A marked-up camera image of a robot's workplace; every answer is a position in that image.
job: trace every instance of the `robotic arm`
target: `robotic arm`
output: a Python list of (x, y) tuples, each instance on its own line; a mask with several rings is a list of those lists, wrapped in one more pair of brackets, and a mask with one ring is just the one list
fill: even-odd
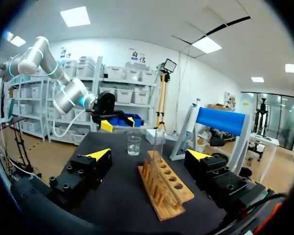
[(29, 47), (24, 54), (18, 54), (8, 61), (0, 62), (0, 77), (7, 82), (19, 74), (32, 75), (39, 66), (47, 76), (59, 84), (54, 91), (53, 105), (62, 115), (67, 114), (76, 104), (80, 104), (91, 113), (93, 122), (101, 124), (104, 120), (119, 117), (124, 119), (126, 124), (134, 125), (133, 120), (125, 117), (123, 111), (114, 110), (115, 97), (113, 94), (102, 93), (99, 96), (90, 94), (81, 80), (78, 78), (72, 80), (58, 66), (50, 52), (49, 41), (45, 37), (37, 37), (34, 45)]

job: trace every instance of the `wooden test tube rack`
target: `wooden test tube rack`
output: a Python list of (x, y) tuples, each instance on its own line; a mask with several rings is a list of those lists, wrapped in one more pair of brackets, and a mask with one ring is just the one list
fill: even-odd
[[(153, 151), (148, 153), (152, 158)], [(146, 160), (143, 166), (138, 167), (138, 171), (151, 204), (161, 221), (182, 214), (185, 211), (182, 204), (194, 198), (194, 194), (163, 159), (157, 176), (154, 176), (151, 164), (147, 164)]]

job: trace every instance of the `yellow triangle sticker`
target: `yellow triangle sticker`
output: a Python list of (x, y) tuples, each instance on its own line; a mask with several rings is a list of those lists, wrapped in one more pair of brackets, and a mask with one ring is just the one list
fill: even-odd
[(135, 126), (134, 119), (133, 119), (132, 117), (128, 117), (127, 119), (129, 119), (130, 121), (132, 121), (132, 122), (133, 122), (133, 125), (132, 125), (132, 127), (134, 127), (134, 126)]
[(101, 121), (100, 128), (109, 132), (113, 130), (113, 126), (107, 120)]
[(210, 155), (203, 154), (203, 153), (198, 153), (198, 152), (196, 152), (194, 150), (187, 149), (187, 151), (189, 151), (190, 154), (192, 154), (194, 156), (194, 158), (196, 158), (198, 161), (200, 161), (200, 159), (204, 159), (206, 157), (208, 157), (208, 158), (211, 157)]
[(96, 158), (96, 160), (98, 161), (109, 150), (111, 150), (111, 149), (110, 148), (107, 148), (107, 149), (101, 150), (99, 152), (95, 152), (95, 153), (91, 153), (91, 154), (85, 155), (85, 157)]

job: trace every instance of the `black cable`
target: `black cable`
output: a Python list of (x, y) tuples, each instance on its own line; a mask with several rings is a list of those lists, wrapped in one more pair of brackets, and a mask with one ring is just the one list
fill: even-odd
[(273, 200), (273, 199), (276, 199), (276, 198), (280, 198), (280, 197), (286, 197), (287, 194), (286, 193), (277, 193), (277, 194), (274, 194), (272, 196), (269, 196), (269, 197), (265, 197), (264, 199), (258, 201), (258, 202), (255, 202), (253, 204), (251, 204), (250, 206), (246, 207), (243, 211), (239, 212), (239, 215), (238, 216), (241, 216), (241, 215), (244, 215), (245, 213), (249, 212), (251, 209), (263, 204), (263, 203), (266, 203), (270, 200)]

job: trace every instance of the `tripod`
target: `tripod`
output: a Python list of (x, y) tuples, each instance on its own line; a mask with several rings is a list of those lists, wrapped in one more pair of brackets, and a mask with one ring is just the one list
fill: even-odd
[(161, 86), (160, 86), (160, 98), (158, 104), (158, 111), (157, 114), (157, 122), (155, 129), (159, 127), (163, 127), (165, 131), (167, 131), (165, 126), (165, 110), (166, 110), (166, 102), (167, 102), (167, 91), (168, 91), (168, 82), (170, 81), (170, 75), (166, 71), (162, 71), (161, 76)]

